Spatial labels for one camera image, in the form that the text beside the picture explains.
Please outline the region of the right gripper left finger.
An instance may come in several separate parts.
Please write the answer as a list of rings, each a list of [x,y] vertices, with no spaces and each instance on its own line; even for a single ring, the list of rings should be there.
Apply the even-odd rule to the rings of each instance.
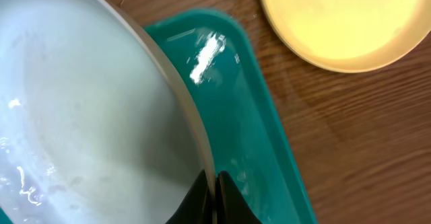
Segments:
[[[212,212],[211,194],[205,171],[202,170],[166,224],[212,224]]]

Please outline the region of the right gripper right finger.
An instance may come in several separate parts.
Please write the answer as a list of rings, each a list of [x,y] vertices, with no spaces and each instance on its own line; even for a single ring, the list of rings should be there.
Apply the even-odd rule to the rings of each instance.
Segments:
[[[215,187],[218,224],[261,224],[227,171],[218,174]]]

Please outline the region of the yellow plate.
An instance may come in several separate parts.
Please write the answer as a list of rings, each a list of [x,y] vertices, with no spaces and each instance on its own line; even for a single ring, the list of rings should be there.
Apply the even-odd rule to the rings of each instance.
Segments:
[[[430,0],[261,0],[279,39],[339,73],[386,67],[430,33]]]

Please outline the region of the light blue plate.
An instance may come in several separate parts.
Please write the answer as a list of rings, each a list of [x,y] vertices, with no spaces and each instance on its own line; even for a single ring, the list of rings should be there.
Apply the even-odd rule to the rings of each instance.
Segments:
[[[1,211],[10,223],[165,223],[215,166],[197,107],[107,0],[1,0]]]

